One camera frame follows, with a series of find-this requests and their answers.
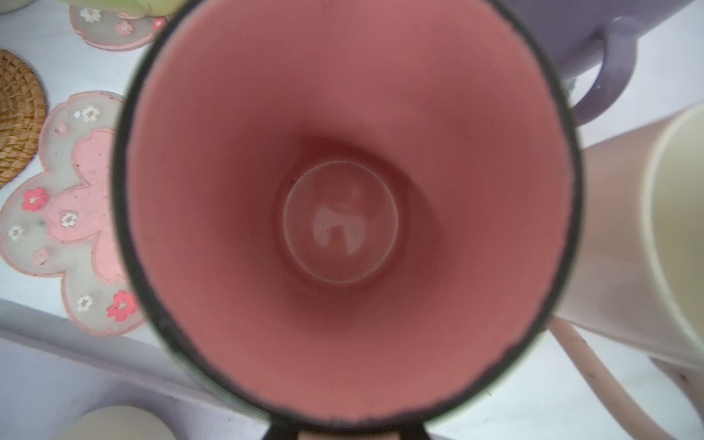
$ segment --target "black rim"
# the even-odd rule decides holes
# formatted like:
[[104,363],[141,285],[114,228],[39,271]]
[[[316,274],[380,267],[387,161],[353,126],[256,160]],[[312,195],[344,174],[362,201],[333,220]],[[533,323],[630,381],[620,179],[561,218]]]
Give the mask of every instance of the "black rim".
[[142,61],[134,82],[130,88],[130,93],[125,101],[125,106],[120,116],[120,126],[118,128],[117,139],[115,141],[115,151],[113,154],[113,167],[111,175],[113,215],[117,229],[118,243],[122,254],[122,259],[130,276],[132,286],[136,291],[142,307],[146,311],[154,327],[158,330],[163,341],[168,348],[181,359],[185,360],[202,376],[209,385],[224,391],[227,395],[235,397],[238,401],[247,403],[254,408],[263,410],[279,426],[289,426],[292,429],[306,429],[310,431],[324,432],[328,434],[352,434],[366,435],[378,434],[382,432],[396,431],[410,425],[418,425],[427,420],[436,418],[466,402],[490,383],[501,376],[525,351],[535,336],[541,331],[543,325],[549,319],[551,311],[559,299],[560,292],[567,281],[574,255],[579,240],[580,219],[582,217],[582,161],[579,152],[579,143],[574,132],[574,123],[565,97],[562,85],[547,55],[543,52],[537,41],[532,37],[529,30],[524,26],[505,6],[497,0],[484,0],[506,21],[508,21],[514,31],[523,38],[527,46],[536,57],[543,76],[545,77],[551,95],[557,107],[558,114],[562,121],[562,130],[565,139],[569,144],[572,159],[572,171],[574,175],[572,212],[570,215],[570,225],[567,228],[565,237],[565,247],[562,253],[560,264],[556,271],[552,287],[546,294],[541,305],[540,313],[535,317],[533,323],[525,333],[523,338],[514,346],[505,351],[500,360],[495,362],[473,383],[459,391],[444,401],[435,403],[432,406],[420,410],[399,413],[393,417],[384,419],[368,419],[362,422],[349,422],[345,420],[317,420],[304,417],[288,408],[272,406],[260,401],[234,382],[226,378],[223,374],[213,368],[200,356],[193,344],[186,338],[184,332],[177,326],[169,312],[161,305],[157,299],[155,291],[151,288],[144,273],[142,265],[137,257],[137,251],[132,243],[130,225],[128,220],[127,205],[127,146],[130,140],[130,129],[132,119],[139,100],[139,93],[144,85],[144,81],[149,75],[149,71],[159,52],[168,41],[169,36],[178,28],[181,21],[190,14],[202,1],[190,1],[171,20],[161,35],[156,39],[153,46]]

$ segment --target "purple mug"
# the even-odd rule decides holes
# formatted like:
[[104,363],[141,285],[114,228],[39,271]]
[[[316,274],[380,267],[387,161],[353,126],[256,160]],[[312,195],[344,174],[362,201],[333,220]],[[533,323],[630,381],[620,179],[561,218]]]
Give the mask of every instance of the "purple mug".
[[570,80],[599,62],[601,71],[572,108],[586,124],[613,104],[636,66],[638,38],[693,0],[504,0]]

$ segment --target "green object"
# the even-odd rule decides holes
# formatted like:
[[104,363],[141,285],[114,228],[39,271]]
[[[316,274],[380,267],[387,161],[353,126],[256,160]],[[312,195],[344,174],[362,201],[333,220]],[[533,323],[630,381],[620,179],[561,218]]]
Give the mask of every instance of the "green object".
[[130,15],[163,17],[176,13],[186,0],[61,0],[74,6],[123,12]]

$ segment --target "mug with black rim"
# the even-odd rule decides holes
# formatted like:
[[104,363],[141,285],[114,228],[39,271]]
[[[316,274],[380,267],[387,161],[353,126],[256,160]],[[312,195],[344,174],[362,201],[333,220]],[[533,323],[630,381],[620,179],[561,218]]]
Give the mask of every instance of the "mug with black rim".
[[544,326],[582,172],[494,0],[196,0],[137,73],[112,199],[156,331],[268,439],[420,439]]

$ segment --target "red flower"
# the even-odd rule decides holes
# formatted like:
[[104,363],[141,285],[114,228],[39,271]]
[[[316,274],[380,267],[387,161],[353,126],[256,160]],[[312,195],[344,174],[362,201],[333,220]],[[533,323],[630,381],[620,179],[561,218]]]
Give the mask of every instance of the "red flower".
[[119,291],[113,296],[113,305],[108,307],[108,318],[115,317],[115,321],[122,322],[127,316],[134,315],[137,311],[137,299],[131,292]]
[[164,17],[157,17],[151,22],[151,28],[154,30],[160,30],[166,24],[166,19]]
[[49,197],[44,192],[44,188],[34,188],[25,191],[25,201],[22,202],[22,209],[36,213],[44,206],[48,198]]

